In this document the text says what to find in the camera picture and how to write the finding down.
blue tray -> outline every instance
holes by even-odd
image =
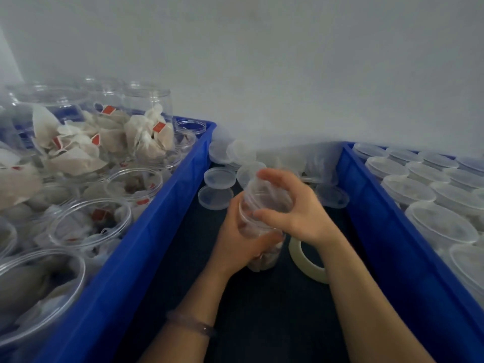
[[[206,132],[69,310],[37,363],[112,359],[209,168],[208,150],[216,124],[205,123]]]
[[[438,362],[484,361],[484,312],[395,202],[343,144],[336,170],[375,280]]]

dark table surface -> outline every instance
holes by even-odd
[[[241,190],[233,187],[234,193]],[[327,212],[357,251],[359,240],[344,209]],[[139,305],[114,358],[135,362],[205,266],[226,210],[203,208],[195,196]],[[215,323],[218,336],[205,362],[348,362],[335,305],[327,285],[306,277],[292,262],[286,238],[276,266],[247,268],[227,285]],[[303,249],[314,262],[316,250]]]

person's right arm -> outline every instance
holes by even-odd
[[[434,362],[388,302],[313,190],[291,172],[263,169],[257,175],[290,192],[294,201],[290,213],[262,209],[254,216],[318,250],[351,362]]]

roll of tape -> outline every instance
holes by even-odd
[[[291,241],[289,242],[289,254],[291,255],[292,261],[294,261],[298,269],[311,279],[320,283],[328,284],[326,269],[313,264],[302,250],[301,241],[291,238]]]

person's left hand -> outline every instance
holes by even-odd
[[[239,214],[239,203],[244,192],[235,196],[218,232],[217,242],[206,269],[230,278],[262,252],[284,240],[281,232],[272,231],[258,238],[246,238],[239,229],[244,226]]]

